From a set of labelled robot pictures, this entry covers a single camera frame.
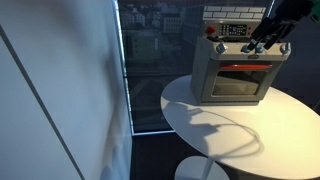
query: control panel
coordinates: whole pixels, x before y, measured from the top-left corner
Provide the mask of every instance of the control panel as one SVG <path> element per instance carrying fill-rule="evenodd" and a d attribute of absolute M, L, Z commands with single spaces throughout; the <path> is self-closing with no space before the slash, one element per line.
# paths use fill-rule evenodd
<path fill-rule="evenodd" d="M 202 36 L 239 37 L 250 38 L 252 32 L 258 27 L 259 22 L 251 21 L 204 21 Z"/>
<path fill-rule="evenodd" d="M 263 7 L 205 6 L 202 36 L 250 38 L 264 16 Z"/>
<path fill-rule="evenodd" d="M 246 34 L 246 24 L 221 24 L 219 27 L 219 36 L 245 36 Z"/>

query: knob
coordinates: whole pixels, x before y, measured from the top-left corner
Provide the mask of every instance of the knob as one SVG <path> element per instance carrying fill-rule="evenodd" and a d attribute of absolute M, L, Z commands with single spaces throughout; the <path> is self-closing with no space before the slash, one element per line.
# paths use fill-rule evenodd
<path fill-rule="evenodd" d="M 291 44 L 290 43 L 282 44 L 280 47 L 280 51 L 282 52 L 282 54 L 290 53 L 291 52 Z"/>
<path fill-rule="evenodd" d="M 227 45 L 222 42 L 216 47 L 218 53 L 223 54 L 228 49 Z"/>
<path fill-rule="evenodd" d="M 257 46 L 255 49 L 256 54 L 257 53 L 263 53 L 264 50 L 266 50 L 263 46 Z"/>
<path fill-rule="evenodd" d="M 249 53 L 250 50 L 248 49 L 248 46 L 247 46 L 247 45 L 244 45 L 244 46 L 242 46 L 241 52 Z"/>

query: white wall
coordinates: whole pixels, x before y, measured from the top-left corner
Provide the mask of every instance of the white wall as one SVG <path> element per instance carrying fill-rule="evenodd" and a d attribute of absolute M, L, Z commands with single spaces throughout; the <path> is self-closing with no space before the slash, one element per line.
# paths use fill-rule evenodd
<path fill-rule="evenodd" d="M 80 180 L 2 38 L 0 179 Z"/>
<path fill-rule="evenodd" d="M 0 23 L 84 177 L 129 179 L 112 1 L 1 0 Z"/>

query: oven handle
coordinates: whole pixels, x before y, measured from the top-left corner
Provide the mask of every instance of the oven handle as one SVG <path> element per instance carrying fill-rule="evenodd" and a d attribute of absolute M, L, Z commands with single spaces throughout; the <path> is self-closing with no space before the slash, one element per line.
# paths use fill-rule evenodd
<path fill-rule="evenodd" d="M 267 70 L 271 69 L 272 65 L 250 65 L 250 64 L 222 64 L 222 70 Z"/>

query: floor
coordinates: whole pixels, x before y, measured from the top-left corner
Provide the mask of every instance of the floor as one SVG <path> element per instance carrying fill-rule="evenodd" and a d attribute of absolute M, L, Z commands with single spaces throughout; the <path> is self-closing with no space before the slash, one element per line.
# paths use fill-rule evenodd
<path fill-rule="evenodd" d="M 178 164 L 193 155 L 203 156 L 177 134 L 133 137 L 131 180 L 173 180 Z M 271 180 L 220 166 L 230 180 Z"/>

